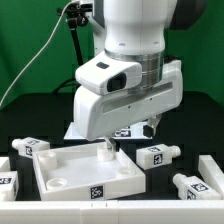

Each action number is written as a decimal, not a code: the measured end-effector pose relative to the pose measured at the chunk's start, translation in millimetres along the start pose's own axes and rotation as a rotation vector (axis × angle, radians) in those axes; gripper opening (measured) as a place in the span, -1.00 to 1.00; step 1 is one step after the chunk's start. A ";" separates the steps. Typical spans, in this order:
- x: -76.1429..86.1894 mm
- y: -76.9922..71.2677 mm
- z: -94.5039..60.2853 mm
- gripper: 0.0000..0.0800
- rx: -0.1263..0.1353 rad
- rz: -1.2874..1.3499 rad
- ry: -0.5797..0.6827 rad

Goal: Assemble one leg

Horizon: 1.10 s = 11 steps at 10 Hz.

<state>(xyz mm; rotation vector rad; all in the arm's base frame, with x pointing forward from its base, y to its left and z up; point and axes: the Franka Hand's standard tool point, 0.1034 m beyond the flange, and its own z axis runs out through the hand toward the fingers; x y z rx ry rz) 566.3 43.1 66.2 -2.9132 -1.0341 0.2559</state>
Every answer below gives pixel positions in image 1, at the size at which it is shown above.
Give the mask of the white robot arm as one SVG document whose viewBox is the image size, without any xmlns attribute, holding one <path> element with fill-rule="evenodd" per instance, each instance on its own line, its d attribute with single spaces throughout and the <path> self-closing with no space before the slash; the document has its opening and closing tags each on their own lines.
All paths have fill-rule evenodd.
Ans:
<svg viewBox="0 0 224 224">
<path fill-rule="evenodd" d="M 146 121 L 153 136 L 161 114 L 179 106 L 181 61 L 166 58 L 164 31 L 190 28 L 208 0 L 103 0 L 103 51 L 79 67 L 74 97 L 77 132 L 89 141 L 100 137 L 100 151 L 119 148 L 112 134 Z"/>
</svg>

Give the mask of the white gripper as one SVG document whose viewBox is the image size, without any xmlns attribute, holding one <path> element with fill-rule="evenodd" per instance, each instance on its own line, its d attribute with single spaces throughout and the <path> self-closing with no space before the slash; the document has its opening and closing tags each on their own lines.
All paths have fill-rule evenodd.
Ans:
<svg viewBox="0 0 224 224">
<path fill-rule="evenodd" d="M 73 118 L 76 131 L 89 141 L 109 136 L 119 129 L 147 120 L 143 135 L 151 138 L 162 113 L 179 106 L 182 100 L 181 61 L 173 60 L 163 66 L 162 80 L 144 93 L 127 90 L 100 96 L 79 87 L 74 97 Z M 105 138 L 107 149 L 116 152 L 113 138 Z"/>
</svg>

